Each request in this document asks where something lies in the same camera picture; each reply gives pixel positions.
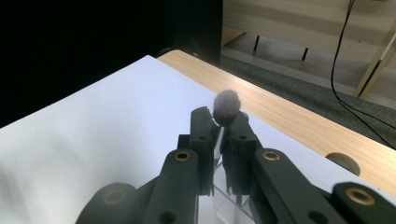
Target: black cable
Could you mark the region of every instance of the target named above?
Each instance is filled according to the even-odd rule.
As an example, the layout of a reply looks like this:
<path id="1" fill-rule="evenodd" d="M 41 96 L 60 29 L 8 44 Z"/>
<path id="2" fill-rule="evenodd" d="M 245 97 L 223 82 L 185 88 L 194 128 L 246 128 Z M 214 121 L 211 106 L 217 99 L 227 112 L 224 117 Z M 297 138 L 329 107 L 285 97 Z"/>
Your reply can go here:
<path id="1" fill-rule="evenodd" d="M 392 144 L 390 144 L 387 140 L 385 140 L 385 139 L 384 139 L 379 133 L 377 133 L 366 121 L 364 121 L 361 117 L 359 117 L 359 116 L 358 116 L 356 113 L 354 113 L 352 110 L 355 110 L 355 111 L 357 111 L 357 112 L 360 112 L 360 113 L 362 113 L 363 115 L 369 116 L 369 117 L 371 117 L 371 118 L 373 118 L 373 119 L 376 119 L 376 120 L 378 120 L 378 121 L 380 121 L 380 122 L 382 122 L 382 123 L 388 125 L 389 127 L 393 128 L 393 129 L 396 129 L 394 126 L 390 125 L 389 123 L 386 123 L 386 122 L 385 122 L 384 120 L 382 120 L 382 119 L 379 119 L 379 118 L 377 118 L 377 117 L 375 117 L 375 116 L 372 116 L 372 115 L 370 115 L 370 114 L 367 114 L 367 113 L 365 113 L 365 112 L 363 112 L 363 111 L 360 111 L 359 109 L 356 109 L 356 108 L 354 108 L 353 106 L 347 104 L 345 101 L 343 101 L 343 100 L 338 96 L 338 94 L 337 94 L 337 92 L 335 91 L 335 88 L 334 88 L 334 81 L 333 81 L 333 78 L 334 78 L 335 63 L 336 63 L 336 61 L 337 61 L 338 53 L 339 53 L 339 51 L 340 51 L 341 44 L 342 44 L 342 40 L 343 40 L 343 36 L 344 36 L 344 31 L 345 31 L 345 29 L 346 29 L 347 21 L 349 20 L 349 15 L 350 15 L 350 12 L 351 12 L 351 10 L 352 10 L 352 7 L 353 7 L 353 4 L 354 4 L 354 3 L 355 3 L 355 0 L 349 0 L 349 6 L 348 6 L 348 9 L 347 9 L 346 20 L 345 20 L 345 22 L 344 22 L 344 26 L 343 26 L 343 29 L 342 29 L 342 31 L 341 31 L 341 34 L 340 34 L 340 37 L 339 37 L 339 40 L 338 40 L 338 46 L 337 46 L 337 51 L 335 52 L 334 61 L 332 62 L 332 75 L 331 75 L 332 92 L 333 92 L 335 98 L 337 99 L 338 103 L 339 103 L 343 108 L 345 108 L 347 111 L 349 111 L 351 114 L 353 114 L 358 120 L 360 120 L 364 125 L 366 125 L 373 133 L 375 133 L 375 134 L 376 134 L 383 142 L 385 142 L 389 147 L 391 147 L 391 148 L 393 148 L 393 149 L 396 149 Z"/>

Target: gray carpet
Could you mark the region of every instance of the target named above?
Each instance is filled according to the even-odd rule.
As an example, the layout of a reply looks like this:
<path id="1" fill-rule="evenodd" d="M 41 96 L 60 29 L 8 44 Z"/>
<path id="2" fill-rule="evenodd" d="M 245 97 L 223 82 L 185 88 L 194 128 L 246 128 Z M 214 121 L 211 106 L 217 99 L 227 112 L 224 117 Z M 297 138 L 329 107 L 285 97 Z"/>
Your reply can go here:
<path id="1" fill-rule="evenodd" d="M 252 84 L 309 109 L 322 117 L 330 119 L 385 145 L 372 130 L 338 103 L 332 90 L 293 77 L 268 71 L 224 55 L 221 55 L 219 67 L 237 77 L 241 77 Z M 338 95 L 342 100 L 352 105 L 354 108 L 382 119 L 394 127 L 396 126 L 395 110 L 382 105 L 372 104 L 360 98 L 345 95 L 343 93 L 338 93 Z M 357 112 L 357 114 L 386 141 L 396 147 L 396 130 L 359 112 Z"/>

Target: floor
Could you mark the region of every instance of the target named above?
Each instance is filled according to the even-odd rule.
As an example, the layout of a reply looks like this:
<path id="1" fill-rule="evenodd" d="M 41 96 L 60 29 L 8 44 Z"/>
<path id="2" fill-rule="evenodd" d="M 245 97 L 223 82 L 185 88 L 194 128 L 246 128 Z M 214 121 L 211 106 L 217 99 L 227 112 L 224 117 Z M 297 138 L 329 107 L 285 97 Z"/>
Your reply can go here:
<path id="1" fill-rule="evenodd" d="M 330 76 L 334 55 L 310 49 L 305 60 L 302 61 L 304 47 L 262 36 L 254 51 L 256 37 L 256 35 L 242 34 L 224 46 L 221 54 L 302 81 L 331 88 Z M 354 96 L 355 88 L 367 67 L 368 63 L 339 57 L 334 73 L 335 89 Z M 396 69 L 384 69 L 372 88 L 372 92 L 365 100 L 396 109 Z"/>

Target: white table surface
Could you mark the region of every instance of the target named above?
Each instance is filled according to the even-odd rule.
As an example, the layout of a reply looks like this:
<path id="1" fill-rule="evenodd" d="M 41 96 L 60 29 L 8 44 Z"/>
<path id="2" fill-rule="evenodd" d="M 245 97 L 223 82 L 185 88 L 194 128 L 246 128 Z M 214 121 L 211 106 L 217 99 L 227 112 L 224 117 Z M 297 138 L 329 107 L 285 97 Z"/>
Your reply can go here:
<path id="1" fill-rule="evenodd" d="M 157 176 L 191 111 L 215 93 L 149 56 L 0 129 L 0 223 L 75 223 L 101 187 Z M 396 198 L 250 115 L 264 147 L 286 153 L 316 186 L 353 181 Z M 200 223 L 214 223 L 200 197 Z"/>

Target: wooden table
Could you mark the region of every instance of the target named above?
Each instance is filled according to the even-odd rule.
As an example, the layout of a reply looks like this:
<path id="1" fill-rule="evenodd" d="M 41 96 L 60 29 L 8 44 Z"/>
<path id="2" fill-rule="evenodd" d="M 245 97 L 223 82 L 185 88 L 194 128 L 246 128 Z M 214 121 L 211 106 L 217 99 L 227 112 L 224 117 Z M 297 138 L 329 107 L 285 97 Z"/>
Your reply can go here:
<path id="1" fill-rule="evenodd" d="M 360 166 L 361 178 L 396 196 L 396 151 L 182 51 L 159 60 L 213 92 L 237 91 L 243 109 L 258 119 L 322 156 L 349 156 Z"/>

